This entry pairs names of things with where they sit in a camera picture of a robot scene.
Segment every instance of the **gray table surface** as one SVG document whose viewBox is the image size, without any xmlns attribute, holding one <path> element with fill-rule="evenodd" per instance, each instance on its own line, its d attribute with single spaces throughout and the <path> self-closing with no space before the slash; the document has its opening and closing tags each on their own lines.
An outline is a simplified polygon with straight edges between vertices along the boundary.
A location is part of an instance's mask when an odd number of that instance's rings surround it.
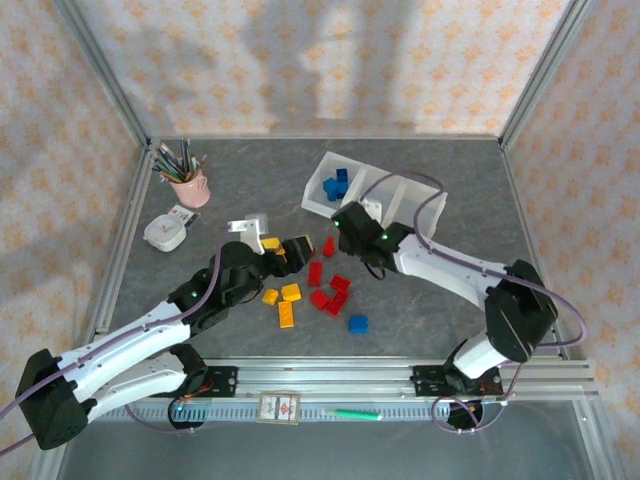
<svg viewBox="0 0 640 480">
<path fill-rule="evenodd" d="M 434 240 L 487 260 L 528 259 L 527 246 L 498 144 L 468 140 L 216 140 L 192 142 L 200 157 L 211 200 L 188 231 L 184 243 L 162 253 L 143 240 L 156 216 L 167 213 L 176 197 L 167 184 L 151 178 L 126 271 L 112 329 L 133 321 L 205 267 L 225 239 L 229 220 L 264 212 L 269 236 L 310 234 L 321 248 L 337 230 L 326 218 L 301 209 L 304 187 L 327 151 L 385 170 L 412 169 L 439 178 L 448 192 Z M 280 329 L 276 307 L 260 298 L 232 309 L 229 317 L 192 339 L 203 357 L 237 355 L 405 355 L 446 358 L 465 338 L 484 326 L 484 314 L 465 300 L 428 282 L 388 274 L 373 279 L 364 266 L 344 254 L 324 260 L 323 280 L 341 274 L 353 281 L 342 315 L 333 319 L 310 303 L 307 269 L 266 287 L 300 284 L 294 304 L 295 327 Z M 369 333 L 352 335 L 349 315 L 369 317 Z"/>
<path fill-rule="evenodd" d="M 71 442 L 58 480 L 593 478 L 571 402 L 512 402 L 490 429 L 429 422 L 220 423 L 193 436 L 96 421 Z"/>
</svg>

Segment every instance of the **patterned wallpaper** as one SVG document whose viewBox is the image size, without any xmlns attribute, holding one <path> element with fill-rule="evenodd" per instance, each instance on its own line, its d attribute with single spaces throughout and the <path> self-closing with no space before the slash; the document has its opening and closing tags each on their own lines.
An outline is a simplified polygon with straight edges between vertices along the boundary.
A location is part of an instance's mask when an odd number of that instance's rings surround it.
<svg viewBox="0 0 640 480">
<path fill-rule="evenodd" d="M 640 472 L 639 79 L 637 1 L 596 2 L 509 153 L 547 276 L 586 316 L 584 352 L 629 478 Z"/>
<path fill-rule="evenodd" d="M 53 2 L 0 2 L 0 405 L 29 355 L 86 330 L 138 158 Z M 29 432 L 0 423 L 2 447 Z M 24 478 L 35 442 L 1 460 Z"/>
<path fill-rule="evenodd" d="M 79 2 L 151 135 L 499 134 L 569 0 Z"/>
</svg>

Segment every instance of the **pencil cup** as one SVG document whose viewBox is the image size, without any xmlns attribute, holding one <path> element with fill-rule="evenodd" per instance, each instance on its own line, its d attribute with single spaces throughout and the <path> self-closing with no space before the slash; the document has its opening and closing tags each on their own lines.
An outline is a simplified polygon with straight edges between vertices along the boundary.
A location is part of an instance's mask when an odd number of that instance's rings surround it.
<svg viewBox="0 0 640 480">
<path fill-rule="evenodd" d="M 209 201 L 211 191 L 207 186 L 207 177 L 199 171 L 193 180 L 186 183 L 173 183 L 171 188 L 176 192 L 178 200 L 185 207 L 200 208 Z"/>
</svg>

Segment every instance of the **toy block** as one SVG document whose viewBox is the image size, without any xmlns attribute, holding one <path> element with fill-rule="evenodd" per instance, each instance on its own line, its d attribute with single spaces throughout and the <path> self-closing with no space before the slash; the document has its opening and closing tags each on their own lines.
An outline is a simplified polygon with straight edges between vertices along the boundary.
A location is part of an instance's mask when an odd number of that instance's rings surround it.
<svg viewBox="0 0 640 480">
<path fill-rule="evenodd" d="M 322 255 L 325 257 L 333 257 L 334 253 L 336 253 L 336 241 L 329 235 L 322 249 Z"/>
<path fill-rule="evenodd" d="M 262 301 L 267 305 L 275 305 L 276 300 L 278 300 L 278 291 L 273 288 L 267 288 L 267 291 L 262 296 Z"/>
<path fill-rule="evenodd" d="M 349 295 L 347 293 L 336 293 L 327 306 L 327 312 L 329 313 L 329 315 L 331 315 L 332 317 L 337 317 L 338 315 L 340 315 L 340 312 L 347 303 L 347 300 L 349 300 Z"/>
<path fill-rule="evenodd" d="M 329 298 L 329 295 L 324 293 L 322 290 L 316 290 L 311 294 L 311 303 L 318 310 L 324 310 L 327 308 L 329 302 L 331 302 L 331 298 Z"/>
<path fill-rule="evenodd" d="M 349 184 L 349 172 L 346 168 L 336 168 L 336 179 L 338 183 Z"/>
<path fill-rule="evenodd" d="M 335 178 L 327 178 L 322 182 L 322 189 L 327 193 L 327 199 L 330 202 L 338 198 L 338 182 Z"/>
<path fill-rule="evenodd" d="M 285 302 L 295 302 L 296 300 L 300 300 L 302 295 L 300 295 L 300 287 L 298 287 L 298 284 L 292 283 L 291 285 L 285 285 L 282 287 L 282 298 Z"/>
<path fill-rule="evenodd" d="M 338 182 L 338 191 L 336 192 L 336 198 L 341 200 L 347 194 L 349 190 L 349 184 L 347 182 Z"/>
<path fill-rule="evenodd" d="M 351 286 L 351 280 L 341 277 L 340 275 L 334 275 L 331 282 L 329 282 L 329 286 L 337 292 L 347 293 Z"/>
<path fill-rule="evenodd" d="M 364 315 L 353 315 L 349 319 L 349 331 L 351 333 L 367 333 L 369 330 L 369 319 Z"/>
<path fill-rule="evenodd" d="M 322 263 L 311 262 L 309 265 L 309 281 L 310 287 L 319 287 L 322 285 Z"/>
<path fill-rule="evenodd" d="M 277 250 L 280 248 L 280 239 L 279 238 L 263 238 L 260 240 L 262 242 L 262 246 L 267 250 Z"/>
<path fill-rule="evenodd" d="M 278 302 L 278 316 L 280 317 L 280 328 L 293 327 L 293 304 Z"/>
</svg>

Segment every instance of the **yellow block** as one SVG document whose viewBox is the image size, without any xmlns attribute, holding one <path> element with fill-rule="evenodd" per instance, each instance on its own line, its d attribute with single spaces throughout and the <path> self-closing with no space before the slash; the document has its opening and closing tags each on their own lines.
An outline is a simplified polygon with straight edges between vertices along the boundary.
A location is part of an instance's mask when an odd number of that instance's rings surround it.
<svg viewBox="0 0 640 480">
<path fill-rule="evenodd" d="M 280 239 L 273 238 L 263 238 L 260 240 L 262 242 L 262 246 L 267 250 L 277 250 L 280 247 Z"/>
<path fill-rule="evenodd" d="M 280 328 L 293 327 L 293 304 L 291 302 L 278 302 L 278 315 L 280 316 Z"/>
<path fill-rule="evenodd" d="M 285 285 L 282 287 L 282 298 L 286 302 L 295 302 L 296 300 L 300 300 L 302 295 L 300 295 L 300 288 L 297 283 L 292 283 L 291 285 Z"/>
<path fill-rule="evenodd" d="M 276 300 L 278 300 L 278 291 L 273 288 L 267 288 L 267 291 L 262 296 L 262 301 L 267 305 L 275 305 Z"/>
</svg>

